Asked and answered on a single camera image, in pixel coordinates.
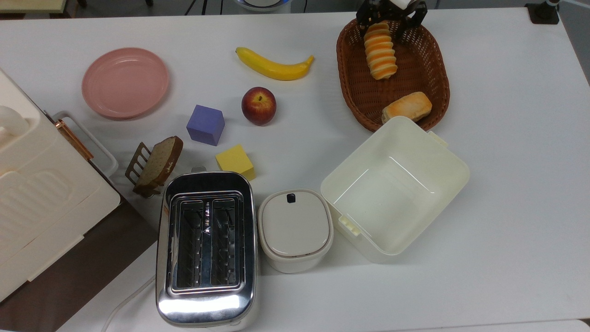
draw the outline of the banana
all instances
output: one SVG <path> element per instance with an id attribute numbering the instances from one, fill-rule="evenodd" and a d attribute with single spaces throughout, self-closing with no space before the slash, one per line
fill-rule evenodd
<path id="1" fill-rule="evenodd" d="M 313 56 L 296 64 L 281 64 L 262 57 L 245 47 L 235 49 L 238 58 L 248 67 L 272 79 L 290 81 L 300 79 L 307 74 L 312 65 Z"/>

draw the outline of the white cable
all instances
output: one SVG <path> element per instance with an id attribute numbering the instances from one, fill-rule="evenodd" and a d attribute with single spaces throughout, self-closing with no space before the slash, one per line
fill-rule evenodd
<path id="1" fill-rule="evenodd" d="M 103 329 L 100 330 L 100 332 L 105 332 L 107 330 L 107 328 L 109 328 L 109 324 L 110 322 L 113 320 L 114 316 L 119 312 L 119 310 L 121 310 L 121 308 L 123 308 L 129 301 L 131 301 L 134 297 L 136 297 L 137 295 L 139 295 L 139 293 L 141 293 L 144 289 L 146 289 L 151 283 L 154 282 L 154 280 L 156 280 L 156 275 L 154 275 L 153 277 L 150 278 L 150 280 L 146 281 L 145 284 L 143 284 L 137 291 L 135 291 L 135 293 L 131 294 L 128 298 L 126 298 L 125 300 L 123 300 L 123 302 L 121 302 L 115 309 L 113 309 L 113 312 L 110 314 L 109 318 L 107 319 L 106 322 L 104 322 L 104 326 Z"/>

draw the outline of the yellow cube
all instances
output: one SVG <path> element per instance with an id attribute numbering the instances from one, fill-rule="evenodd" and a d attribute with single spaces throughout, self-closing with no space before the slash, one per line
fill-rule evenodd
<path id="1" fill-rule="evenodd" d="M 217 160 L 217 166 L 219 166 L 219 169 L 222 171 L 240 173 L 248 179 L 248 181 L 252 181 L 256 178 L 254 166 L 241 144 L 217 154 L 215 159 Z"/>

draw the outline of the toast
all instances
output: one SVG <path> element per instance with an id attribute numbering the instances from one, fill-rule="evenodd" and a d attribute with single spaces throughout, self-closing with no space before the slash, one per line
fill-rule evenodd
<path id="1" fill-rule="evenodd" d="M 427 116 L 432 110 L 432 103 L 424 92 L 414 92 L 392 102 L 383 109 L 381 122 L 385 123 L 394 116 L 405 116 L 414 122 Z"/>
<path id="2" fill-rule="evenodd" d="M 154 145 L 152 153 L 133 187 L 133 192 L 145 198 L 159 194 L 156 189 L 164 185 L 172 173 L 178 157 L 181 155 L 182 146 L 183 142 L 178 136 L 168 137 Z"/>

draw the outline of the stainless steel toaster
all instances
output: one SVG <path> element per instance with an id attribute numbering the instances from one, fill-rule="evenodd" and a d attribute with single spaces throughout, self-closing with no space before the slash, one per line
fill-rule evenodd
<path id="1" fill-rule="evenodd" d="M 252 189 L 234 172 L 181 175 L 164 192 L 156 305 L 168 323 L 237 331 L 257 316 Z"/>

